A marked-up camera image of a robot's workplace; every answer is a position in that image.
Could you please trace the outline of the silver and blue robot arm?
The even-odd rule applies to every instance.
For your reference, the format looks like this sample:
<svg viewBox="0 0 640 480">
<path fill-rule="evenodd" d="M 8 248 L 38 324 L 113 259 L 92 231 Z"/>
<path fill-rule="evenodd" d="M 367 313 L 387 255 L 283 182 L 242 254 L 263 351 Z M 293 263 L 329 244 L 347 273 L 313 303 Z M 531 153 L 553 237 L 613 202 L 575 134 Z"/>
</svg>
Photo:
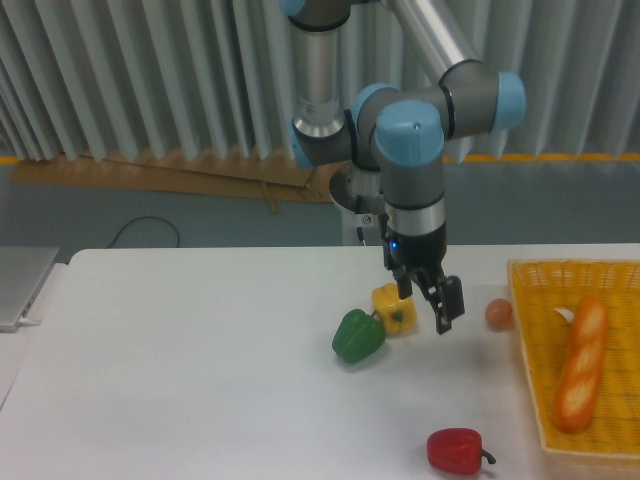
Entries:
<svg viewBox="0 0 640 480">
<path fill-rule="evenodd" d="M 372 84 L 349 108 L 340 105 L 338 33 L 349 1 L 283 1 L 295 36 L 297 106 L 289 122 L 303 167 L 349 160 L 374 171 L 384 209 L 379 225 L 385 267 L 401 298 L 419 289 L 438 333 L 464 312 L 459 278 L 445 274 L 443 148 L 447 141 L 518 126 L 526 111 L 521 78 L 489 69 L 443 1 L 390 1 L 430 85 L 401 91 Z"/>
</svg>

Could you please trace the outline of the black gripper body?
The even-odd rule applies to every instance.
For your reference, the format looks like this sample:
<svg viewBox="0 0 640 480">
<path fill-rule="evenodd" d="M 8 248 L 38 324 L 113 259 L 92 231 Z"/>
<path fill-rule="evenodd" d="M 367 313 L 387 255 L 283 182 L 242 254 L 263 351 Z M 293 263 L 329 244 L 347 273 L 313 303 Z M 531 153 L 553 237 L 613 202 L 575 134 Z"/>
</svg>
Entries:
<svg viewBox="0 0 640 480">
<path fill-rule="evenodd" d="M 391 228 L 384 228 L 383 259 L 389 271 L 404 269 L 412 272 L 424 269 L 432 277 L 443 275 L 442 260 L 447 251 L 446 224 L 423 235 L 405 235 Z"/>
</svg>

